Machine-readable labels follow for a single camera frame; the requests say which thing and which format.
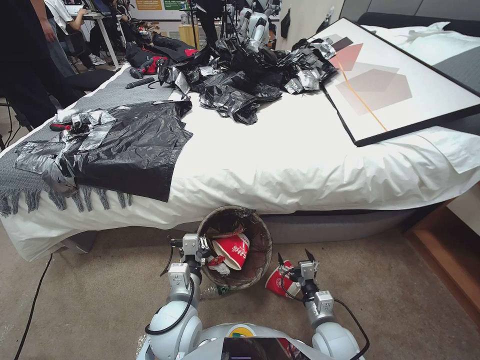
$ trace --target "black picture frame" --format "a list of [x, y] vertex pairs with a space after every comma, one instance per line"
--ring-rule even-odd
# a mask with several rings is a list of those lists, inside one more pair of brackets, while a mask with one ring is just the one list
[[[404, 55], [407, 55], [408, 57], [410, 57], [411, 59], [419, 62], [420, 64], [422, 64], [423, 66], [427, 67], [428, 69], [430, 70], [433, 70], [435, 73], [439, 74], [440, 76], [446, 78], [447, 80], [450, 80], [451, 82], [453, 82], [454, 84], [460, 86], [461, 88], [467, 90], [468, 92], [478, 96], [480, 98], [480, 92], [472, 89], [471, 87], [461, 83], [460, 81], [454, 79], [453, 77], [443, 73], [442, 71], [436, 69], [435, 67], [427, 64], [426, 62], [420, 60], [419, 58], [409, 54], [408, 52], [406, 52], [405, 50], [399, 48], [398, 46], [395, 46], [394, 44], [388, 42], [387, 40], [385, 40], [384, 38], [378, 36], [377, 34], [375, 34], [374, 32], [371, 32], [369, 30], [367, 30], [366, 28], [363, 28], [360, 24], [358, 24], [357, 22], [355, 21], [351, 21], [349, 19], [347, 19], [346, 17], [341, 17], [339, 18], [337, 21], [333, 22], [332, 24], [330, 24], [328, 27], [326, 27], [325, 29], [323, 29], [321, 32], [324, 32], [326, 31], [329, 27], [331, 27], [333, 24], [337, 23], [338, 21], [340, 20], [343, 20], [345, 19], [346, 21], [348, 21], [349, 23], [357, 26], [358, 28], [360, 28], [362, 31], [368, 33], [369, 35], [372, 35], [374, 37], [376, 37], [377, 39], [381, 40], [382, 42], [390, 45], [392, 48], [394, 48], [395, 50], [403, 53]], [[357, 146], [357, 147], [364, 147], [366, 145], [371, 145], [371, 144], [375, 144], [375, 143], [378, 143], [378, 142], [381, 142], [381, 141], [384, 141], [384, 140], [389, 140], [389, 139], [393, 139], [393, 138], [396, 138], [396, 137], [399, 137], [399, 136], [402, 136], [402, 135], [406, 135], [406, 134], [410, 134], [410, 133], [413, 133], [413, 132], [416, 132], [416, 131], [419, 131], [419, 130], [423, 130], [423, 129], [427, 129], [427, 128], [430, 128], [432, 126], [437, 126], [437, 125], [441, 125], [441, 124], [444, 124], [444, 123], [447, 123], [447, 122], [450, 122], [450, 121], [454, 121], [454, 120], [458, 120], [458, 119], [462, 119], [462, 118], [465, 118], [465, 117], [468, 117], [468, 116], [472, 116], [472, 115], [475, 115], [475, 114], [478, 114], [480, 113], [480, 104], [478, 105], [473, 105], [473, 106], [470, 106], [470, 107], [466, 107], [466, 108], [463, 108], [463, 109], [460, 109], [460, 110], [456, 110], [456, 111], [452, 111], [452, 112], [449, 112], [449, 113], [446, 113], [446, 114], [443, 114], [443, 115], [440, 115], [440, 116], [435, 116], [435, 117], [432, 117], [432, 118], [429, 118], [429, 119], [425, 119], [425, 120], [422, 120], [422, 121], [419, 121], [419, 122], [416, 122], [414, 124], [410, 124], [410, 125], [406, 125], [406, 126], [402, 126], [402, 127], [398, 127], [396, 129], [393, 129], [393, 130], [388, 130], [386, 132], [383, 132], [383, 133], [380, 133], [380, 134], [376, 134], [376, 135], [373, 135], [373, 136], [369, 136], [369, 137], [365, 137], [365, 138], [362, 138], [362, 139], [359, 139], [359, 140], [356, 140], [354, 138], [354, 136], [352, 135], [348, 125], [345, 123], [345, 120], [344, 118], [342, 117], [342, 112], [340, 109], [337, 108], [337, 106], [335, 105], [334, 101], [332, 100], [332, 98], [330, 97], [330, 95], [328, 94], [328, 90], [323, 87], [322, 88], [323, 92], [325, 93], [325, 95], [327, 96], [328, 100], [332, 103], [333, 107], [336, 109], [337, 113], [338, 113], [338, 117], [343, 125], [343, 127], [345, 128], [348, 136], [350, 137], [351, 141]]]

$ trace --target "framed picture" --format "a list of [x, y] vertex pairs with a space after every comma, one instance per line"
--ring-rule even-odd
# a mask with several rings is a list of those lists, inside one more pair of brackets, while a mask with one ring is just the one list
[[480, 94], [346, 18], [330, 39], [338, 72], [324, 85], [359, 147], [480, 113]]

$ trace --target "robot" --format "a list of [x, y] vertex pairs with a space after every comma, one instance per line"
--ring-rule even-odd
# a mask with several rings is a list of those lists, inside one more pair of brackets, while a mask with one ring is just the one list
[[250, 323], [224, 323], [203, 329], [199, 318], [201, 266], [209, 246], [205, 237], [186, 234], [171, 240], [180, 248], [181, 262], [172, 263], [167, 276], [170, 292], [167, 304], [161, 307], [145, 328], [148, 334], [136, 360], [365, 360], [352, 333], [336, 323], [334, 298], [329, 291], [320, 291], [314, 278], [318, 262], [305, 250], [307, 260], [286, 268], [279, 254], [279, 268], [299, 283], [309, 323], [314, 330], [312, 345], [296, 340], [281, 331]]
[[240, 12], [237, 32], [241, 41], [253, 39], [267, 44], [270, 40], [269, 17], [280, 11], [280, 5], [273, 0], [246, 0], [250, 7]]

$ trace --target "person's hand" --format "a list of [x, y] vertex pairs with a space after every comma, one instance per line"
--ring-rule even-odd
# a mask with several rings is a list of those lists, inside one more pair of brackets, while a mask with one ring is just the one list
[[50, 23], [47, 21], [41, 22], [41, 28], [43, 33], [45, 34], [45, 38], [49, 43], [53, 43], [57, 39], [57, 35], [55, 34], [54, 30], [50, 26]]
[[90, 11], [85, 9], [85, 8], [81, 8], [80, 10], [78, 10], [78, 15], [77, 16], [84, 16], [85, 14], [88, 14]]

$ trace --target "sneaker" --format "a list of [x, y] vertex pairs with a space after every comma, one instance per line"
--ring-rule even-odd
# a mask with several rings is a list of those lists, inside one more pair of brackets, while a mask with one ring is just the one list
[[88, 55], [88, 57], [90, 58], [92, 64], [95, 65], [95, 66], [103, 65], [103, 64], [107, 63], [105, 60], [102, 60], [101, 58], [99, 58], [98, 56], [93, 55], [93, 54]]

